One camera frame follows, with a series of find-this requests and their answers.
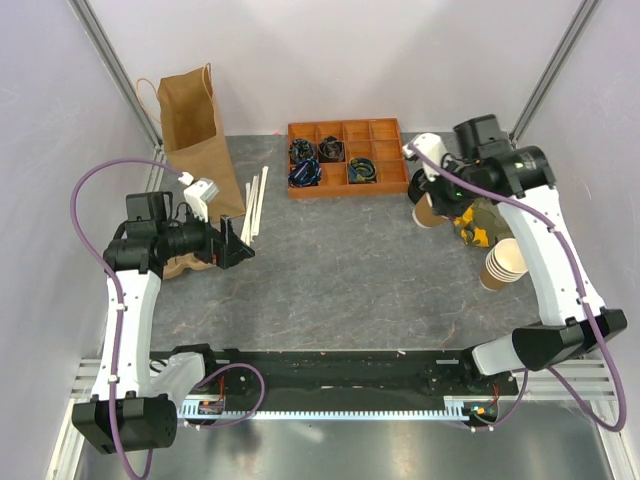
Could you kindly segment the brown paper coffee cup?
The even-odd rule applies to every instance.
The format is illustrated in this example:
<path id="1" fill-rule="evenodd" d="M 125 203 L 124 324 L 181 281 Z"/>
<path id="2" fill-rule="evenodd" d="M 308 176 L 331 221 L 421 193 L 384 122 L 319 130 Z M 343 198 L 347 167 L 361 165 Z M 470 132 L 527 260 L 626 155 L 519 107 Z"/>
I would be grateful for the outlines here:
<path id="1" fill-rule="evenodd" d="M 424 229 L 434 228 L 449 222 L 449 218 L 437 215 L 432 206 L 431 197 L 425 193 L 415 204 L 412 211 L 414 222 Z"/>

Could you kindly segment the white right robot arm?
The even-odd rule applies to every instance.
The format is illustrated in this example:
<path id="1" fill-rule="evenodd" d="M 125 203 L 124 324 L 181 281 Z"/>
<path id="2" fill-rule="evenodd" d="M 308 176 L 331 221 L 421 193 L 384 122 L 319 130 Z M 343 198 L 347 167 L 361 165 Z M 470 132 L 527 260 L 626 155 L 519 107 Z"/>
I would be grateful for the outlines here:
<path id="1" fill-rule="evenodd" d="M 515 237 L 533 282 L 539 322 L 467 349 L 458 368 L 467 392 L 483 392 L 494 375 L 539 371 L 596 349 L 627 328 L 620 309 L 610 309 L 596 292 L 578 258 L 563 219 L 556 179 L 536 146 L 515 148 L 495 115 L 454 128 L 460 154 L 440 136 L 424 133 L 403 147 L 418 160 L 437 216 L 455 218 L 479 198 L 497 207 Z"/>

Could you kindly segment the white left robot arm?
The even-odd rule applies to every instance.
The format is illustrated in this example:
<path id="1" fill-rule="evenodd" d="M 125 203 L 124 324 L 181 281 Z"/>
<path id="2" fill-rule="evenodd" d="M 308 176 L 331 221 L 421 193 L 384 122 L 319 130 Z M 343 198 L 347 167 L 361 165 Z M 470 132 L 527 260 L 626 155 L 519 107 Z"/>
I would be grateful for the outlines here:
<path id="1" fill-rule="evenodd" d="M 171 446 L 186 396 L 218 385 L 206 343 L 174 348 L 166 366 L 151 373 L 153 312 L 165 265 L 191 255 L 228 269 L 255 255 L 229 216 L 213 225 L 188 207 L 183 221 L 174 220 L 172 201 L 169 192 L 128 195 L 127 218 L 102 256 L 109 308 L 101 365 L 89 400 L 72 413 L 73 425 L 102 454 Z"/>

